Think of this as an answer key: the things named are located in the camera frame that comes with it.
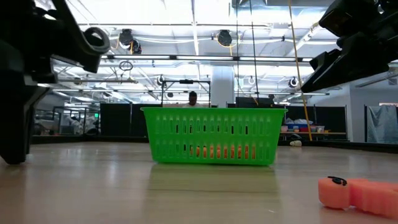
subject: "green basket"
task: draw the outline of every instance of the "green basket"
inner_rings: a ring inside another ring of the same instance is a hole
[[[158,162],[269,165],[285,109],[143,108]]]

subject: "light wood floor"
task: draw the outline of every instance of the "light wood floor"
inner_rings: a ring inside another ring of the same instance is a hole
[[[271,167],[167,165],[148,144],[36,145],[0,162],[0,223],[397,223],[323,208],[328,175],[398,182],[398,155],[280,147]]]

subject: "wire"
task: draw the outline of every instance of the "wire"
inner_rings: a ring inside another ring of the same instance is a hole
[[[258,84],[258,80],[257,80],[256,46],[255,46],[255,42],[254,42],[254,24],[253,24],[253,13],[252,13],[251,0],[249,0],[249,3],[250,3],[250,16],[251,16],[251,32],[252,32],[252,37],[253,37],[254,74],[256,75],[257,101],[259,101],[260,94],[259,94],[259,84]]]
[[[239,33],[238,33],[238,9],[239,9],[239,0],[236,0],[236,44],[239,43]],[[236,56],[239,56],[239,46],[236,48]],[[238,86],[239,86],[239,60],[236,61],[236,66],[237,66],[237,74],[238,74]],[[236,107],[239,108],[239,91],[238,91],[238,97],[236,98]]]
[[[293,26],[292,0],[288,0],[288,2],[289,2],[289,11],[290,11],[290,23],[292,25],[293,46],[294,46],[294,55],[296,59],[298,83],[300,84],[300,89],[301,89],[302,84],[301,84],[300,69],[299,69],[299,59],[297,58],[296,37],[294,34],[294,26]],[[312,141],[311,126],[310,126],[310,121],[308,120],[307,104],[305,102],[305,97],[303,93],[301,93],[301,97],[303,99],[303,104],[304,104],[305,119],[307,120],[308,135],[310,136],[310,141]]]
[[[130,54],[132,54],[132,46],[134,46],[134,41],[130,41]]]

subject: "pink foam block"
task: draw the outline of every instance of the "pink foam block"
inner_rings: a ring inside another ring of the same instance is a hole
[[[398,219],[398,184],[348,179],[343,185],[332,178],[323,178],[318,181],[318,191],[319,200],[326,207],[352,205],[365,212]]]

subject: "fluorescent light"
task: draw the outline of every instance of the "fluorescent light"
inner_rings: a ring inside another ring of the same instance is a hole
[[[93,99],[88,98],[88,97],[75,96],[74,98],[81,100],[81,101],[94,101]]]
[[[151,60],[164,60],[170,59],[168,55],[112,55],[113,59],[129,60],[129,59],[151,59]],[[107,55],[102,55],[101,59],[108,59]]]
[[[97,92],[107,92],[107,91],[113,91],[113,90],[83,90],[83,91],[97,91]]]
[[[329,95],[329,93],[296,93],[296,95],[307,95],[307,96],[325,96]]]
[[[233,60],[233,57],[220,56],[177,56],[177,60]]]
[[[53,91],[53,93],[56,93],[56,94],[58,94],[58,95],[60,95],[60,96],[69,97],[68,95],[66,95],[66,94],[64,94],[64,93],[60,93],[60,92],[58,92],[58,91]]]
[[[240,57],[240,60],[251,60],[251,61],[268,61],[268,62],[295,62],[295,58],[285,58],[285,57]]]
[[[80,90],[67,89],[67,90],[54,90],[54,91],[80,91]]]

